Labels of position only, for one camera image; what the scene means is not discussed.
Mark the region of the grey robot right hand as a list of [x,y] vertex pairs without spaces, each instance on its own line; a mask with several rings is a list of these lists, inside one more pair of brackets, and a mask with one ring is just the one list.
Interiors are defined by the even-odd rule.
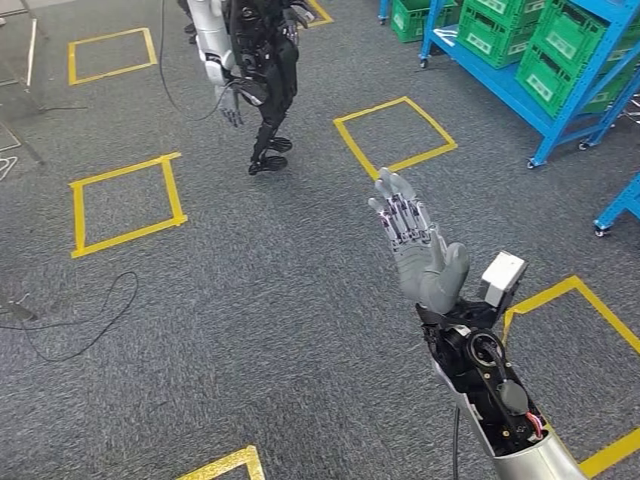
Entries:
[[387,235],[401,290],[428,311],[445,315],[453,310],[470,267],[466,246],[448,244],[426,203],[397,173],[381,168],[374,187],[384,200],[370,198],[368,205]]

